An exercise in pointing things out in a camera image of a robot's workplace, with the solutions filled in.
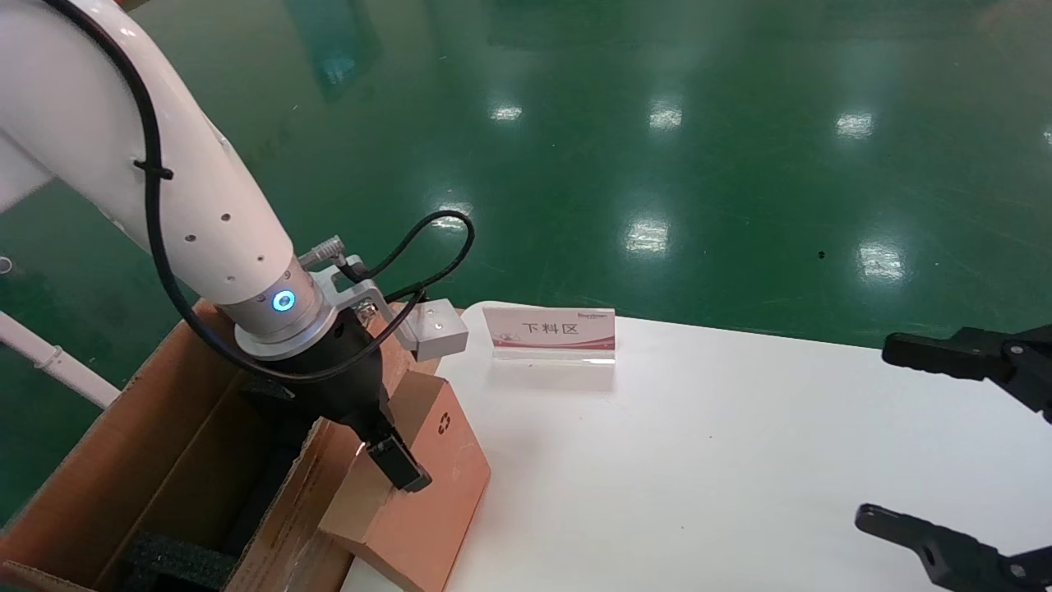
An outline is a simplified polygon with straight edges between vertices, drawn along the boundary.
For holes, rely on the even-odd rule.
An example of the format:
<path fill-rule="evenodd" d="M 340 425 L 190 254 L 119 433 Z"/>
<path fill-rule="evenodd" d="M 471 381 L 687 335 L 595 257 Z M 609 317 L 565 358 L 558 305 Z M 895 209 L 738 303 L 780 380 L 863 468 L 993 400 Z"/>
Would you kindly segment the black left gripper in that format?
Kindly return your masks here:
<path fill-rule="evenodd" d="M 311 348 L 282 360 L 284 373 L 313 374 L 355 358 L 371 345 L 373 336 L 352 310 L 342 311 L 332 327 Z M 394 433 L 388 393 L 383 382 L 383 355 L 379 348 L 345 371 L 319 380 L 296 383 L 286 389 L 307 411 L 353 429 L 366 452 L 399 491 L 418 493 L 432 483 L 431 475 Z"/>

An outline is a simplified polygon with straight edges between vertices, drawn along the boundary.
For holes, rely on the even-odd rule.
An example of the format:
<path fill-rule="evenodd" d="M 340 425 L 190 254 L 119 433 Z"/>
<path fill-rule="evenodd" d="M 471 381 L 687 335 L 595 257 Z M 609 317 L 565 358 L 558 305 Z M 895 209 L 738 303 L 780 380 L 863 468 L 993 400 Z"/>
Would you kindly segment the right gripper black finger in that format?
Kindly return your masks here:
<path fill-rule="evenodd" d="M 997 548 L 930 520 L 859 505 L 854 525 L 861 532 L 909 548 L 930 581 L 949 591 L 1049 591 L 1051 548 L 1006 556 Z"/>
<path fill-rule="evenodd" d="M 990 380 L 1051 423 L 1051 326 L 1009 334 L 962 327 L 946 340 L 907 333 L 884 338 L 890 366 L 962 380 Z"/>

